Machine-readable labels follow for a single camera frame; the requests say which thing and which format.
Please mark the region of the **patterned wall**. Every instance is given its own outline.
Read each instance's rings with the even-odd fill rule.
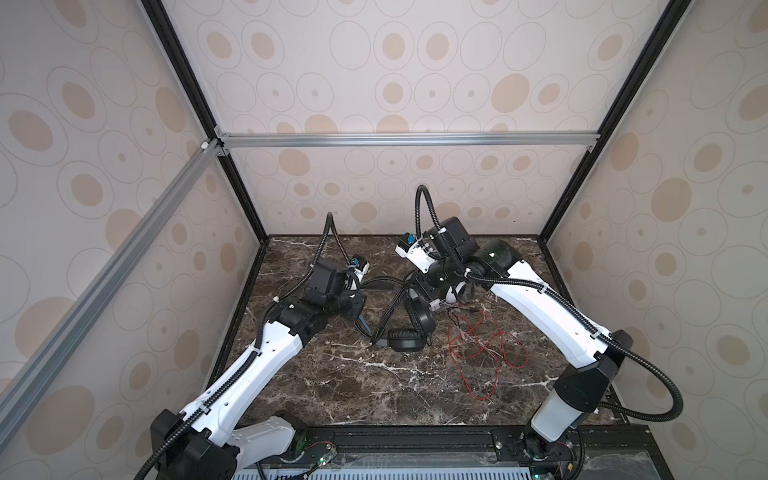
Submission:
[[[197,397],[257,242],[216,161],[0,456],[0,479],[133,478],[149,425]]]
[[[0,391],[202,138],[131,0],[0,6]]]
[[[470,233],[537,234],[585,146],[315,147],[237,149],[246,187],[269,233],[413,232],[413,199],[426,184],[440,218]],[[426,206],[422,226],[431,227]]]
[[[580,308],[670,374],[675,478],[765,478],[768,2],[697,2],[552,239]],[[671,404],[644,370],[617,390]]]
[[[665,0],[175,0],[225,131],[587,130]]]

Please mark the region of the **silver horizontal bar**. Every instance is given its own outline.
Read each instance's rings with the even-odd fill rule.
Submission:
[[[208,142],[205,150],[198,151],[184,165],[123,246],[115,252],[85,293],[80,295],[78,301],[70,308],[50,340],[18,375],[15,385],[0,403],[0,452],[11,441],[125,279],[149,250],[157,235],[203,174],[205,167],[216,158],[220,146],[215,139]]]
[[[596,131],[420,132],[402,134],[223,134],[225,148],[594,145]]]

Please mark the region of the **black headphones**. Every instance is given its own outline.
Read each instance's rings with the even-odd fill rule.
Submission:
[[[435,331],[435,318],[429,310],[429,304],[409,289],[403,300],[403,306],[411,319],[412,329],[390,329],[376,342],[376,346],[388,346],[396,352],[418,352],[431,342]]]

